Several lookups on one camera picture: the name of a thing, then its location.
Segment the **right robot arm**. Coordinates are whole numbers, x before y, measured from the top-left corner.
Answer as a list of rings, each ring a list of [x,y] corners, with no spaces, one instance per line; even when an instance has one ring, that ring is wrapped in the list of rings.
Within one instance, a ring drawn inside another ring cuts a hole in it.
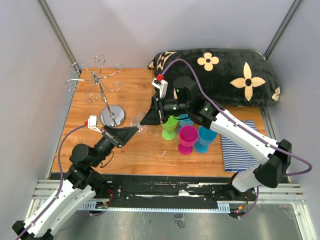
[[[166,123],[170,116],[187,114],[195,124],[227,137],[257,160],[255,166],[232,176],[226,188],[230,199],[238,200],[247,190],[258,186],[274,189],[285,177],[292,152],[288,140],[277,141],[253,130],[205,96],[199,83],[190,77],[179,77],[173,82],[176,98],[172,99],[166,98],[168,83],[162,76],[155,77],[151,84],[156,93],[141,125],[157,126]]]

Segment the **pink wine glass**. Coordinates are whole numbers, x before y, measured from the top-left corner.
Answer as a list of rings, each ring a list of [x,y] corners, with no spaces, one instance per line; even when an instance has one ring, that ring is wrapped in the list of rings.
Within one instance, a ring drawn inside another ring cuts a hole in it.
[[[198,140],[198,130],[192,125],[183,126],[179,131],[178,151],[182,155],[189,155]]]

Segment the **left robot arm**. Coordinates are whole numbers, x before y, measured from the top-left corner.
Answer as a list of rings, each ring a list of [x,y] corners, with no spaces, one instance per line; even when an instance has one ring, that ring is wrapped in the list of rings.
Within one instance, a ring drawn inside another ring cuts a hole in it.
[[[101,139],[93,146],[77,144],[61,173],[60,183],[45,203],[26,220],[16,221],[12,229],[19,240],[52,240],[62,225],[88,200],[101,198],[108,191],[107,180],[94,168],[113,151],[122,148],[138,131],[136,126],[114,128],[105,125]]]

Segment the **light blue wine glass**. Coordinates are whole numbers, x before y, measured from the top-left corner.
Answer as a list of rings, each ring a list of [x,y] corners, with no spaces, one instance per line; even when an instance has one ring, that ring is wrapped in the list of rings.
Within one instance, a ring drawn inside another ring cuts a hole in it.
[[[194,124],[193,121],[189,118],[188,114],[181,114],[179,116],[178,123],[179,123],[179,127],[177,129],[178,132],[182,127],[192,126]]]

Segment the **dark blue wine glass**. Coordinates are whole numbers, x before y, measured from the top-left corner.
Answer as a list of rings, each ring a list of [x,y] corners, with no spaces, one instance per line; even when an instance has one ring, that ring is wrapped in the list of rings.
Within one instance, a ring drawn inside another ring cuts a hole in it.
[[[194,144],[194,149],[200,154],[206,153],[209,149],[209,145],[214,142],[217,136],[217,132],[201,126],[198,129],[198,138],[196,143]]]

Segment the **green wine glass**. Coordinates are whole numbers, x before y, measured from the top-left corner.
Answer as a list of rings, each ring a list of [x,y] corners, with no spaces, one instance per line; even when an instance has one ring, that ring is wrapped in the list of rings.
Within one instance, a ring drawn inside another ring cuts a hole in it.
[[[167,141],[171,141],[175,138],[176,136],[176,127],[178,125],[178,120],[175,119],[173,116],[170,116],[167,120],[166,123],[162,124],[162,137],[167,140]]]

